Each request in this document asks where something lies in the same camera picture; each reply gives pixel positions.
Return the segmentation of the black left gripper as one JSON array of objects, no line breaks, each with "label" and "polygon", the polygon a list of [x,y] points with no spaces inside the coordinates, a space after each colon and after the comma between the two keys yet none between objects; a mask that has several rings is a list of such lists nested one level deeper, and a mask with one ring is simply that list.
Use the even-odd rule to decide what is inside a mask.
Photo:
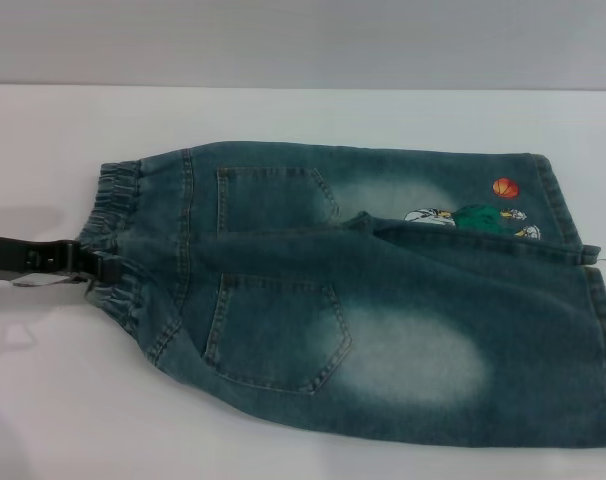
[{"label": "black left gripper", "polygon": [[40,287],[113,281],[119,275],[119,261],[106,259],[77,241],[38,243],[0,237],[0,280],[25,276],[27,287]]}]

